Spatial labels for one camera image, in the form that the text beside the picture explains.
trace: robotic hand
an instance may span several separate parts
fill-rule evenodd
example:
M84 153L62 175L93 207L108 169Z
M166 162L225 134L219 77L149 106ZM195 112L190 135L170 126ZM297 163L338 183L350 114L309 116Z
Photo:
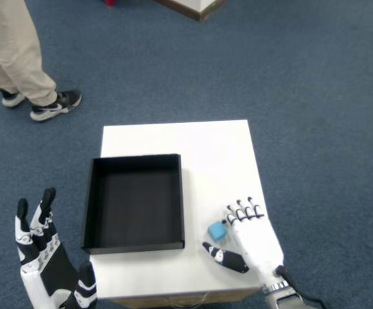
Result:
M203 243L215 261L241 273L254 270L271 309L313 309L304 304L302 296L286 273L283 266L284 253L266 208L257 205L249 197L248 203L237 200L236 205L228 205L227 209L226 221L232 228L233 238L242 255ZM322 304L321 300L305 298Z
M55 189L26 221L28 202L20 199L15 216L15 241L21 261L21 278L34 309L94 309L96 283L92 264L82 263L77 272L69 261L52 222Z
M241 250L241 258L235 258L234 263L225 263L229 260L229 255L234 254L233 252L222 250L221 261L220 249L208 243L203 243L203 246L223 266L241 272L248 271L248 268L253 269L260 282L271 286L282 281L282 278L274 273L275 269L283 264L284 253L268 219L266 209L254 204L252 198L248 198L248 202L249 204L246 205L237 200L236 205L227 206L226 221L232 227L233 238Z

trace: sneaker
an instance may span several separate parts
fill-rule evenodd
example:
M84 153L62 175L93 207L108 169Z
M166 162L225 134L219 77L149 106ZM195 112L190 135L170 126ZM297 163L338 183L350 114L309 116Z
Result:
M22 93L9 93L4 89L0 89L2 93L2 105L6 108L14 108L18 106L23 100L25 100L25 96Z
M31 118L34 121L44 121L59 114L69 113L75 109L82 100L82 95L77 90L58 92L56 101L47 106L32 104Z

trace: blue carpet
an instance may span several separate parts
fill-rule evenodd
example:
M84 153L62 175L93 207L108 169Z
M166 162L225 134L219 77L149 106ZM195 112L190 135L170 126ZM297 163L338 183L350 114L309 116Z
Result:
M247 118L286 265L332 308L373 308L373 1L230 0L203 23L145 0L28 0L44 69L82 105L0 105L0 308L31 308L13 218L58 189L74 265L102 126ZM117 308L101 301L99 308ZM266 308L260 295L203 308Z

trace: blue cube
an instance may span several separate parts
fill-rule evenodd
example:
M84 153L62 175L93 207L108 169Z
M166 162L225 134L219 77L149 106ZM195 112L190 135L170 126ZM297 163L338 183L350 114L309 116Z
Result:
M217 221L208 227L208 233L214 241L219 241L226 235L226 229L220 221Z

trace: black tray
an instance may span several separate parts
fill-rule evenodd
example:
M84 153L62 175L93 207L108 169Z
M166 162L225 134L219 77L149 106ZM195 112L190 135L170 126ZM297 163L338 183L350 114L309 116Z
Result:
M184 247L179 154L92 161L82 236L86 252Z

